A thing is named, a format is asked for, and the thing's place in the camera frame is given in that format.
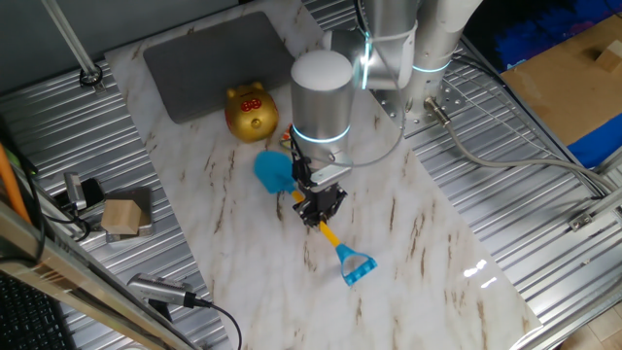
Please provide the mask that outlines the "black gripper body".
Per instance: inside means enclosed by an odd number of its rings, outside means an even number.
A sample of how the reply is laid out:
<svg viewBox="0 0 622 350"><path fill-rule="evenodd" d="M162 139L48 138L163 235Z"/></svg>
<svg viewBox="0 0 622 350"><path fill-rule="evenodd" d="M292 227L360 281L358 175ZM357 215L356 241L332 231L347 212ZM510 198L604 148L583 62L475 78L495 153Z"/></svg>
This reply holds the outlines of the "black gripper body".
<svg viewBox="0 0 622 350"><path fill-rule="evenodd" d="M306 191L305 195L308 202L306 213L334 215L345 199L346 192L334 184L319 192Z"/></svg>

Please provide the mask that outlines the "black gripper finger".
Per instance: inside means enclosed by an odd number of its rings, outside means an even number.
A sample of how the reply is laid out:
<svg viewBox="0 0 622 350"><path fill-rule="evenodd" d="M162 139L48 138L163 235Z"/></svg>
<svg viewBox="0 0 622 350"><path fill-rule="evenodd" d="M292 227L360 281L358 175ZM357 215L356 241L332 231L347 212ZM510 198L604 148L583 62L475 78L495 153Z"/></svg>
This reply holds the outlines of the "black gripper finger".
<svg viewBox="0 0 622 350"><path fill-rule="evenodd" d="M344 190L334 190L323 193L320 197L321 214L320 219L322 222L327 222L331 219L339 210L343 200L348 194Z"/></svg>
<svg viewBox="0 0 622 350"><path fill-rule="evenodd" d="M319 224L319 210L314 202L303 200L295 204L293 210L307 227L314 228Z"/></svg>

